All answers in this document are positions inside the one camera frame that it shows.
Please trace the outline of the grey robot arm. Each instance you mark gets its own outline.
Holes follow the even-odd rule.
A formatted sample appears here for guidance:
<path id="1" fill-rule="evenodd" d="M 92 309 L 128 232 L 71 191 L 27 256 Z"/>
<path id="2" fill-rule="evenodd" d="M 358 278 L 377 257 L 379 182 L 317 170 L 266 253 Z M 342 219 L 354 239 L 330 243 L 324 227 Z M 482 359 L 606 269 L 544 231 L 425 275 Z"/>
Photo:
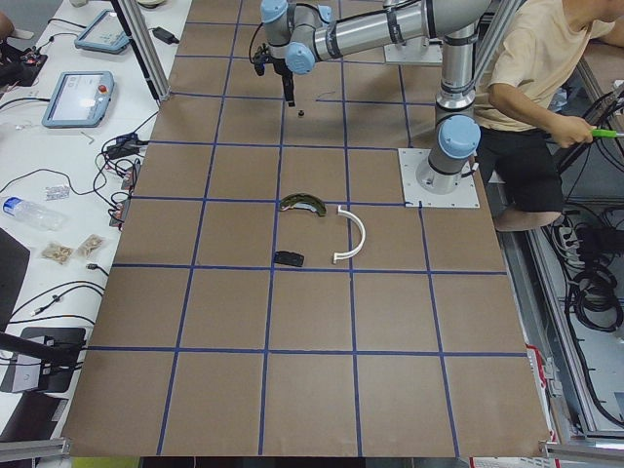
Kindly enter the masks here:
<path id="1" fill-rule="evenodd" d="M 288 106 L 294 106 L 294 76 L 311 72 L 318 62 L 404 45 L 418 37 L 442 40 L 435 143 L 415 176 L 425 190 L 449 194 L 461 181 L 464 165 L 481 138 L 472 110 L 474 58 L 477 25 L 487 8 L 486 1 L 399 1 L 338 19 L 328 6 L 264 1 L 260 29 L 266 41 L 249 50 L 249 60 L 257 75 L 272 65 L 282 79 Z"/>

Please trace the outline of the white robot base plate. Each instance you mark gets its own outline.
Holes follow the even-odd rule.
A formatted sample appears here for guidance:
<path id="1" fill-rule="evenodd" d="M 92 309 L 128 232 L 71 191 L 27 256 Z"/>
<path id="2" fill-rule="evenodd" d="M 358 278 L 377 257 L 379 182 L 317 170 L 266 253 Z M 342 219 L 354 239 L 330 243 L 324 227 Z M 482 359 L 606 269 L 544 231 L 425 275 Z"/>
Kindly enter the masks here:
<path id="1" fill-rule="evenodd" d="M 404 205 L 415 209 L 478 209 L 480 201 L 469 162 L 456 175 L 441 175 L 430 167 L 429 153 L 425 148 L 398 149 Z"/>

